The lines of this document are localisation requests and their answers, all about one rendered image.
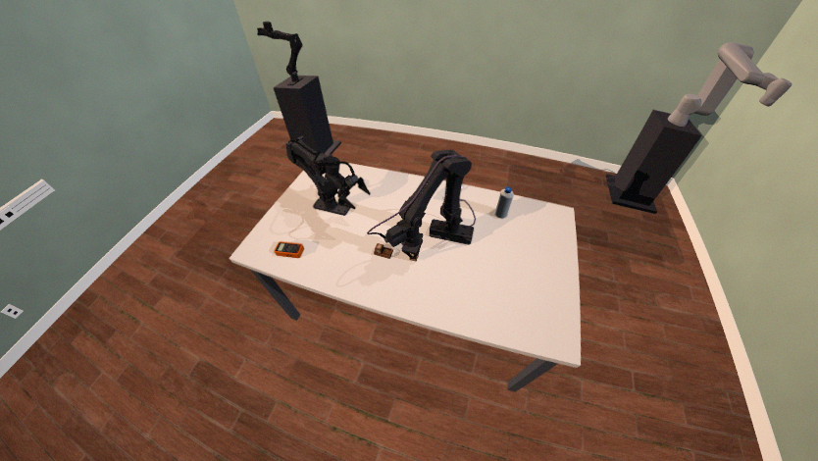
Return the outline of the brown rectangular tray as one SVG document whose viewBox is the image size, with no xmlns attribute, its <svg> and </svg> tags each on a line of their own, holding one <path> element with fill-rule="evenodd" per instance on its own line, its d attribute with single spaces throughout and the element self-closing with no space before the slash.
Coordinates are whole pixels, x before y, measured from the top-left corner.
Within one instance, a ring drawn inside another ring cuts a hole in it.
<svg viewBox="0 0 818 461">
<path fill-rule="evenodd" d="M 374 254 L 375 254 L 375 255 L 378 255 L 378 256 L 381 256 L 381 257 L 384 257 L 384 258 L 388 258 L 388 259 L 390 259 L 391 254 L 392 254 L 392 252 L 391 252 L 391 251 L 393 252 L 393 249 L 385 247 L 385 248 L 384 248 L 384 251 L 383 251 L 383 254 L 381 254 L 381 253 L 377 253 L 376 251 L 374 252 Z M 389 255 L 390 255 L 390 256 L 389 256 Z"/>
</svg>

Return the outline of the orange digital multimeter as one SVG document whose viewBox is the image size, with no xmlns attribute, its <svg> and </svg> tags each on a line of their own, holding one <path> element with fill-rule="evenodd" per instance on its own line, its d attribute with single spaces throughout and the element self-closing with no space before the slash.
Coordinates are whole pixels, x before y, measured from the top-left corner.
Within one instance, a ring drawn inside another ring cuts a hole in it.
<svg viewBox="0 0 818 461">
<path fill-rule="evenodd" d="M 302 243 L 280 241 L 275 249 L 277 256 L 300 258 L 304 251 Z"/>
</svg>

